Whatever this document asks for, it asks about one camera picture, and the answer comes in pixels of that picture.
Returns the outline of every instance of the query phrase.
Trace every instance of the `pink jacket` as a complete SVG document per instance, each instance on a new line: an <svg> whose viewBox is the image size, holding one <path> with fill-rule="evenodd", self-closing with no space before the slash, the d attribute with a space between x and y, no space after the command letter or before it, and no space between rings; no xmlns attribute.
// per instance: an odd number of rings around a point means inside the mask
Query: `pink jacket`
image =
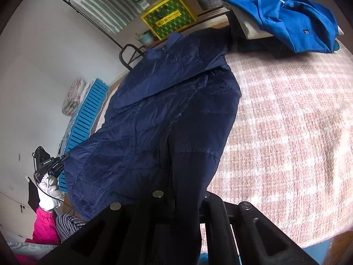
<svg viewBox="0 0 353 265"><path fill-rule="evenodd" d="M37 209L37 219L34 222L34 231L32 239L26 239L25 242L36 244L59 245L59 236L55 229L55 220L52 212L46 212L42 208ZM16 259L22 265L36 264L26 256L15 255Z"/></svg>

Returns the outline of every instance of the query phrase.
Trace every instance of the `striped pants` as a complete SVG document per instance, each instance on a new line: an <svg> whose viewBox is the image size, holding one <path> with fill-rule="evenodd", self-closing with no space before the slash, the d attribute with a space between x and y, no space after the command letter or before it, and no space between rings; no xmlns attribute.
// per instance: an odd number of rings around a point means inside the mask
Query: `striped pants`
<svg viewBox="0 0 353 265"><path fill-rule="evenodd" d="M77 232L87 221L71 214L60 214L55 220L56 231L61 242L64 242L71 235Z"/></svg>

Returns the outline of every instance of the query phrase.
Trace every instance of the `blue bed slats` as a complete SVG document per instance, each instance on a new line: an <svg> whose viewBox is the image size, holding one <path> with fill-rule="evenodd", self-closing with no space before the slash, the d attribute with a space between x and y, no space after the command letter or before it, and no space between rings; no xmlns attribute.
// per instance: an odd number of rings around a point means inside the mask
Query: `blue bed slats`
<svg viewBox="0 0 353 265"><path fill-rule="evenodd" d="M89 138L94 120L105 100L109 87L100 79L96 79L84 100L66 144L65 153ZM68 192L65 182L65 171L59 177L59 189Z"/></svg>

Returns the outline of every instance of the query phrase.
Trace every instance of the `pink plaid blanket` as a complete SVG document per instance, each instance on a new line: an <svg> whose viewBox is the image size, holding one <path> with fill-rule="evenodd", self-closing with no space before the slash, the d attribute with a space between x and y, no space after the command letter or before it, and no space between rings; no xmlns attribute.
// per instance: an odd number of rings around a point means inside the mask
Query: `pink plaid blanket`
<svg viewBox="0 0 353 265"><path fill-rule="evenodd" d="M251 202L301 247L353 226L353 56L340 47L226 56L242 97L209 191Z"/></svg>

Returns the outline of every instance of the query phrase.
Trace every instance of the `folded clothes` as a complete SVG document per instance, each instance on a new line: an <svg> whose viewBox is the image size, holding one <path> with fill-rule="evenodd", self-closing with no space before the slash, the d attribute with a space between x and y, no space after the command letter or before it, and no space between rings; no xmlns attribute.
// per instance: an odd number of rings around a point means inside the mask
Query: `folded clothes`
<svg viewBox="0 0 353 265"><path fill-rule="evenodd" d="M224 0L248 13L261 31L294 53L332 53L338 25L332 12L309 0Z"/></svg>
<svg viewBox="0 0 353 265"><path fill-rule="evenodd" d="M61 111L64 115L71 116L77 110L77 107L80 104L81 94L85 86L86 83L83 79L78 78L73 82L62 105Z"/></svg>
<svg viewBox="0 0 353 265"><path fill-rule="evenodd" d="M296 55L292 49L287 47L274 36L248 40L246 33L244 33L241 23L235 16L234 12L229 11L226 15L232 29L233 44L236 45L239 52L269 51L277 59ZM335 41L334 51L339 50L339 48L340 46L338 42Z"/></svg>
<svg viewBox="0 0 353 265"><path fill-rule="evenodd" d="M227 4L226 7L229 10L233 11L234 15L237 17L240 23L241 29L243 30L248 40L273 37L273 35L270 34L269 32L260 30L256 20L244 10L232 4ZM343 31L339 26L337 27L338 27L338 35L343 36L344 35Z"/></svg>

